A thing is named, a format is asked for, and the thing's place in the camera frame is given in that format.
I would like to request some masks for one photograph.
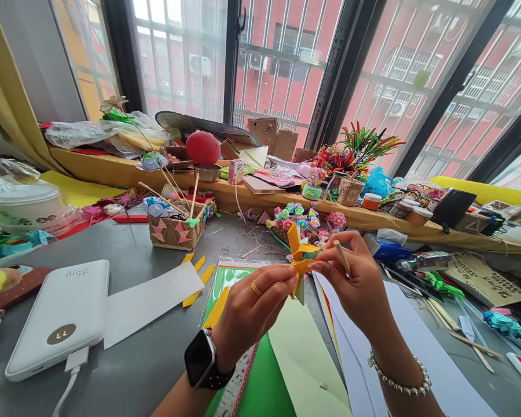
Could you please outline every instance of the watch face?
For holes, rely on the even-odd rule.
[[[185,351],[185,368],[189,377],[191,387],[197,386],[203,376],[210,370],[214,363],[214,346],[201,330]]]

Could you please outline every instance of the smartwatch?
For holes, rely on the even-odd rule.
[[[185,368],[191,387],[219,390],[224,388],[233,376],[233,368],[223,374],[216,362],[216,346],[212,341],[212,330],[201,329],[185,350]]]

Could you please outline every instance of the yellow curtain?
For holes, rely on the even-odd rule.
[[[0,125],[11,145],[43,168],[68,174],[50,155],[0,26]]]

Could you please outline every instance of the gray table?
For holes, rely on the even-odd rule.
[[[236,257],[263,245],[246,259],[281,262],[285,253],[266,228],[245,229],[237,217],[224,214],[208,221],[207,230],[195,251],[195,259],[206,255],[206,265],[220,254]],[[154,248],[145,224],[116,224],[107,220],[91,228],[30,253],[16,262],[49,268],[108,259],[111,267],[110,294],[136,286],[179,265],[186,252]],[[146,328],[104,351],[101,345],[91,349],[89,363],[82,368],[63,416],[148,416],[184,371],[183,353],[199,325],[207,288],[197,302],[185,310],[174,308]],[[306,283],[306,302],[322,337],[337,363],[312,279]],[[11,308],[0,328],[0,416],[49,416],[62,395],[68,377],[64,365],[52,367],[22,382],[10,383],[3,373],[9,356],[25,323],[35,297]],[[490,358],[496,374],[489,373],[473,350],[452,338],[424,305],[411,300],[418,313],[450,354],[467,379],[492,406],[498,416],[521,415],[521,376],[507,361]],[[447,303],[455,317],[457,306]],[[490,330],[480,329],[491,349],[505,353],[507,347]]]

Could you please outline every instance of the charging cable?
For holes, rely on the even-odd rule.
[[[65,388],[64,393],[60,397],[60,401],[56,404],[56,408],[52,413],[52,417],[60,417],[60,409],[62,405],[64,405],[65,399],[68,397],[69,392],[74,387],[75,379],[77,378],[77,374],[81,370],[81,366],[87,363],[87,358],[89,357],[89,347],[85,346],[75,352],[69,354],[67,361],[65,362],[65,373],[69,372],[69,382],[68,386]]]

